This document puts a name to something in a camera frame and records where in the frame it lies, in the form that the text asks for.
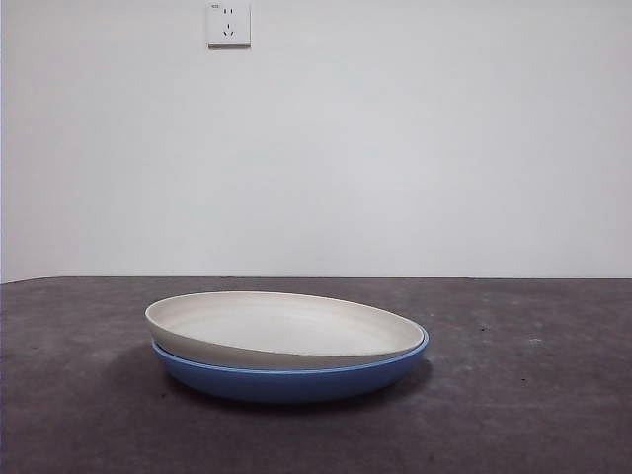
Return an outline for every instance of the bowl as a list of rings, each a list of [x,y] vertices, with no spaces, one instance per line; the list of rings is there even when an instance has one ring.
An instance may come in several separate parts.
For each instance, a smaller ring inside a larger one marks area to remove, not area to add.
[[[167,353],[235,368],[359,365],[408,353],[425,337],[416,323],[383,309],[305,294],[194,293],[158,301],[145,314]]]
[[[396,382],[420,359],[429,338],[411,351],[385,360],[347,367],[261,370],[209,365],[152,347],[167,372],[185,385],[209,395],[257,403],[311,403],[372,392]]]

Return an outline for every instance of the blue plate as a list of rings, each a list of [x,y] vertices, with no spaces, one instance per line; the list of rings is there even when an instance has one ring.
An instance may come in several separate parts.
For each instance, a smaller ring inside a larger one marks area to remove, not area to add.
[[[185,385],[210,395],[259,403],[308,403],[353,397],[385,387],[401,378],[419,360],[428,344],[387,360],[347,367],[259,370],[192,362],[152,347],[167,372]]]

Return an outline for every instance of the electrical outlet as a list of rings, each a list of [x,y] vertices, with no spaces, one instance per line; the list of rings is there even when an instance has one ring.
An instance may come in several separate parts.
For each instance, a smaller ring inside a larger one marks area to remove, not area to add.
[[[206,43],[215,47],[250,46],[250,3],[241,0],[209,3]]]

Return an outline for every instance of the concrete surface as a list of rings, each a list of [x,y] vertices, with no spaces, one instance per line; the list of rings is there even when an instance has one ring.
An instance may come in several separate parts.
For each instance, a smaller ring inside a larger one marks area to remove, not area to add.
[[[422,323],[425,360],[355,399],[202,396],[149,348],[176,294],[290,291]],[[627,473],[632,280],[61,277],[2,285],[2,472]]]

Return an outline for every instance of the white plate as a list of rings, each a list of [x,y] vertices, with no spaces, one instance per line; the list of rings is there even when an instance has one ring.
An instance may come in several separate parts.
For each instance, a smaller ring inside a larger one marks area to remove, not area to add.
[[[412,321],[340,299],[258,291],[195,293],[145,312],[168,353],[240,368],[357,365],[403,354],[424,339]]]

